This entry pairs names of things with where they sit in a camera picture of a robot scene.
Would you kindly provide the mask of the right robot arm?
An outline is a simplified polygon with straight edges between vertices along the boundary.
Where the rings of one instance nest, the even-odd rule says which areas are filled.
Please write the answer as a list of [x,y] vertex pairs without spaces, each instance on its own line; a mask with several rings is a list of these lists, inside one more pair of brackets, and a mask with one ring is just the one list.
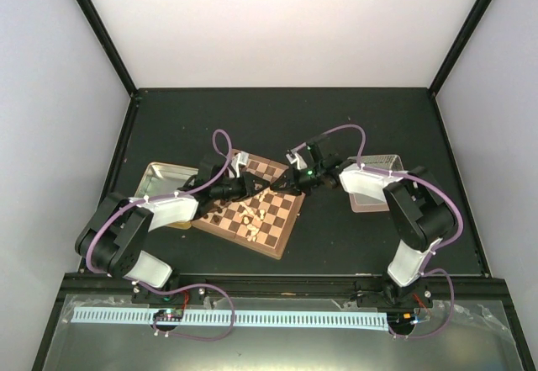
[[382,296],[392,306],[403,305],[412,297],[412,286],[424,277],[431,257],[463,231],[459,209],[424,167],[393,171],[355,158],[327,158],[311,167],[288,168],[272,183],[271,191],[300,195],[320,185],[340,187],[349,195],[362,194],[387,204],[400,238],[382,276]]

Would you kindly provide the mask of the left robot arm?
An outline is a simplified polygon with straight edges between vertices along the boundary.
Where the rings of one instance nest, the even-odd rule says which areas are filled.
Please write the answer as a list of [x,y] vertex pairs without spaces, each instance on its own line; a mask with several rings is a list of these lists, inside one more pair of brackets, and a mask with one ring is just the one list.
[[203,218],[216,204],[242,202],[269,188],[270,182],[245,170],[245,153],[232,159],[207,156],[198,170],[172,193],[141,198],[109,194],[75,243],[87,268],[113,278],[150,286],[162,303],[174,301],[181,284],[172,267],[144,251],[151,231]]

